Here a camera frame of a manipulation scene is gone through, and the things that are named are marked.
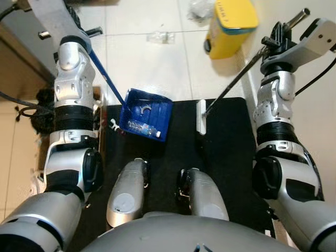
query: black work surface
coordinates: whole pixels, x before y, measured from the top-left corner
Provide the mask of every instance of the black work surface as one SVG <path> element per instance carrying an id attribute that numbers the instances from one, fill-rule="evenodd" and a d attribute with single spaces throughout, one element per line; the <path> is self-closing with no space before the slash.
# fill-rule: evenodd
<path id="1" fill-rule="evenodd" d="M 119 121 L 120 109 L 121 106 L 110 106 L 108 119 Z M 151 165 L 144 213 L 190 214 L 187 207 L 175 200 L 176 177 L 180 169 L 196 167 L 218 186 L 230 221 L 262 233 L 265 229 L 273 232 L 266 213 L 267 204 L 252 191 L 252 160 L 256 147 L 243 98 L 220 101 L 207 118 L 207 134 L 202 142 L 203 148 L 200 148 L 196 144 L 196 101 L 174 102 L 165 143 L 133 134 L 119 135 L 109 129 L 103 187 L 90 196 L 91 206 L 83 210 L 68 251 L 80 251 L 106 231 L 106 207 L 113 185 L 123 167 L 137 157 Z"/>

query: floor tile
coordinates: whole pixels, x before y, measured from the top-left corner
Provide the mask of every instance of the floor tile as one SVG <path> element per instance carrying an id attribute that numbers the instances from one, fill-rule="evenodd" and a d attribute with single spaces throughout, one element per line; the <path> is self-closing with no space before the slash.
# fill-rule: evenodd
<path id="1" fill-rule="evenodd" d="M 211 60 L 203 49 L 206 31 L 184 33 L 194 99 L 216 98 L 239 72 L 236 56 Z M 238 83 L 226 97 L 244 97 Z"/>
<path id="2" fill-rule="evenodd" d="M 16 114 L 16 106 L 14 102 L 2 100 L 0 101 L 0 114 Z"/>
<path id="3" fill-rule="evenodd" d="M 76 13 L 80 19 L 81 26 L 84 30 L 101 27 L 106 32 L 105 3 L 88 3 L 74 5 Z"/>
<path id="4" fill-rule="evenodd" d="M 192 98 L 181 33 L 174 44 L 155 44 L 146 35 L 107 38 L 108 73 L 124 98 L 130 88 L 166 96 L 174 101 Z M 109 104 L 118 104 L 109 94 Z"/>
<path id="5" fill-rule="evenodd" d="M 15 114 L 0 114 L 0 222 L 4 217 L 6 206 L 6 195 L 8 187 L 9 168 L 11 166 L 11 154 L 13 147 Z"/>
<path id="6" fill-rule="evenodd" d="M 210 24 L 210 18 L 205 19 L 202 22 L 198 22 L 192 19 L 189 14 L 191 0 L 177 0 L 180 9 L 180 19 L 182 24 L 182 31 L 189 32 L 195 30 L 208 30 Z"/>
<path id="7" fill-rule="evenodd" d="M 0 210 L 0 223 L 5 219 L 5 210 Z"/>
<path id="8" fill-rule="evenodd" d="M 181 31 L 176 0 L 107 0 L 107 34 Z"/>
<path id="9" fill-rule="evenodd" d="M 37 138 L 29 118 L 21 117 L 20 121 L 15 123 L 6 216 L 29 196 L 32 170 L 37 165 Z"/>

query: blue plastic basket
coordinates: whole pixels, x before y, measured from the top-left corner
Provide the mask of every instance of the blue plastic basket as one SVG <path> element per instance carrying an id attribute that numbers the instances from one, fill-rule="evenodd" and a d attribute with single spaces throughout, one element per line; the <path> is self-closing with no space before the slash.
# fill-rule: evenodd
<path id="1" fill-rule="evenodd" d="M 169 127 L 173 101 L 164 97 L 147 93 L 138 89 L 129 89 L 125 98 L 125 105 L 121 108 L 119 126 L 122 130 L 141 135 L 153 140 L 164 142 Z M 143 134 L 129 127 L 130 121 L 146 123 L 160 131 L 160 137 Z"/>

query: black cable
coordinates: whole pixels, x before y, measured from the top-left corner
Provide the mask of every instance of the black cable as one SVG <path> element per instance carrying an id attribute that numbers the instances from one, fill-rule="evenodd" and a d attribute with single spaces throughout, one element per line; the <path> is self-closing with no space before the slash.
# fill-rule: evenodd
<path id="1" fill-rule="evenodd" d="M 19 7 L 16 4 L 13 4 L 11 7 L 5 9 L 3 12 L 0 13 L 0 22 L 4 17 L 6 17 L 8 14 L 12 13 L 13 11 L 16 11 L 19 9 Z"/>
<path id="2" fill-rule="evenodd" d="M 235 84 L 238 83 L 238 81 L 242 78 L 242 76 L 268 51 L 267 47 L 263 47 L 260 49 L 251 59 L 251 61 L 240 71 L 240 73 L 236 76 L 236 78 L 231 81 L 231 83 L 225 88 L 225 90 L 214 100 L 209 107 L 207 107 L 206 111 L 204 112 L 203 116 L 208 116 L 210 111 L 213 109 L 213 107 L 219 102 L 221 98 L 223 98 L 231 88 L 234 87 Z"/>
<path id="3" fill-rule="evenodd" d="M 24 106 L 27 106 L 26 108 L 23 108 L 19 111 L 19 113 L 25 117 L 35 117 L 35 116 L 45 116 L 47 114 L 50 114 L 50 113 L 53 113 L 53 111 L 43 107 L 43 106 L 40 106 L 40 105 L 37 105 L 37 104 L 34 104 L 34 103 L 31 103 L 31 102 L 28 102 L 28 101 L 23 101 L 23 100 L 20 100 L 20 99 L 17 99 L 17 98 L 14 98 L 14 97 L 11 97 L 11 96 L 8 96 L 6 95 L 5 93 L 2 93 L 0 91 L 0 97 L 8 100 L 8 101 L 12 101 L 12 102 L 15 102 L 17 104 L 21 104 L 21 105 L 24 105 Z M 32 114 L 26 114 L 24 111 L 26 110 L 31 110 L 31 109 L 36 109 L 36 110 L 40 110 L 41 112 L 43 113 L 39 113 L 39 114 L 35 114 L 35 115 L 32 115 Z"/>
<path id="4" fill-rule="evenodd" d="M 298 96 L 298 94 L 305 91 L 307 88 L 309 88 L 311 85 L 313 85 L 316 81 L 318 81 L 323 75 L 325 75 L 334 65 L 336 64 L 336 58 L 332 61 L 332 63 L 319 75 L 317 75 L 311 82 L 306 84 L 303 88 L 301 88 L 299 91 L 295 93 L 295 96 Z"/>

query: yellow tin can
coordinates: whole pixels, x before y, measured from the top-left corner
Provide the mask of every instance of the yellow tin can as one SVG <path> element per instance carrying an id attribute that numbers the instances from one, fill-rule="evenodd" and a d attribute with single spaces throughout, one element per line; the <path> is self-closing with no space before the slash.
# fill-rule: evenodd
<path id="1" fill-rule="evenodd" d="M 204 49 L 212 59 L 231 57 L 257 26 L 257 14 L 250 0 L 216 0 Z"/>

